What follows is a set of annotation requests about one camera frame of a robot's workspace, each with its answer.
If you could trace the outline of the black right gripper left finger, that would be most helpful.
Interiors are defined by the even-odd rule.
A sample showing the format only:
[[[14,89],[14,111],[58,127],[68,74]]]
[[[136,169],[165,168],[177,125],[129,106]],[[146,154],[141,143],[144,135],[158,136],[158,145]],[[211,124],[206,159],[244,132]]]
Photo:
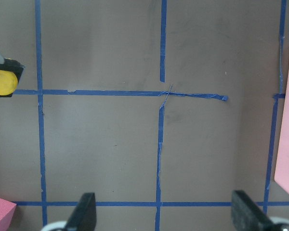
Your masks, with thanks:
[[[84,193],[65,225],[65,231],[94,231],[97,224],[95,193]]]

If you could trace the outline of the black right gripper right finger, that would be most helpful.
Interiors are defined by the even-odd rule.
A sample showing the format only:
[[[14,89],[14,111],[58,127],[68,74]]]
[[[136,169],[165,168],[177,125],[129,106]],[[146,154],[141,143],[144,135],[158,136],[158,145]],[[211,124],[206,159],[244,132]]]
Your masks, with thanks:
[[[231,219],[236,231],[271,231],[275,226],[242,190],[232,192]]]

